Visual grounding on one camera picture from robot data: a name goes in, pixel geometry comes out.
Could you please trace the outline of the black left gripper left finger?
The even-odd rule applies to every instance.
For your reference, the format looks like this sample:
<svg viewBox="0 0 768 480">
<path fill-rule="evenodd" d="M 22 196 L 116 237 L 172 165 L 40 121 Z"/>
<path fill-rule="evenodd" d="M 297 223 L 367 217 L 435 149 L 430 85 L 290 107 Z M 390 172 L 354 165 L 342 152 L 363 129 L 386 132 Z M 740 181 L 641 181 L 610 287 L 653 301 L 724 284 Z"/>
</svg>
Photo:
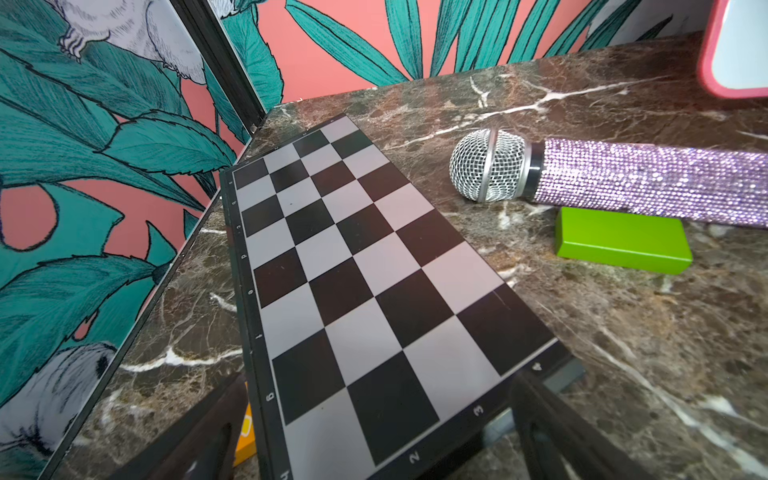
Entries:
<svg viewBox="0 0 768 480">
<path fill-rule="evenodd" d="M 231 374 L 112 479 L 231 479 L 248 406 L 246 377 Z"/>
</svg>

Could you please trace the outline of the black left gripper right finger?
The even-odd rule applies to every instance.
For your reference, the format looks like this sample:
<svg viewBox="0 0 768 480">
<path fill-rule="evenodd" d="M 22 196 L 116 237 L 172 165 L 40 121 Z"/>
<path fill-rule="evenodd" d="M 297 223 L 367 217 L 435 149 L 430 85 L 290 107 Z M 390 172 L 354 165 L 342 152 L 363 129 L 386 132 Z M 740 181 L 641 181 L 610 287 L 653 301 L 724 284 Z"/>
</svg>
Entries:
<svg viewBox="0 0 768 480">
<path fill-rule="evenodd" d="M 582 479 L 652 477 L 527 372 L 511 381 L 510 408 L 532 479 L 567 479 L 567 466 Z"/>
</svg>

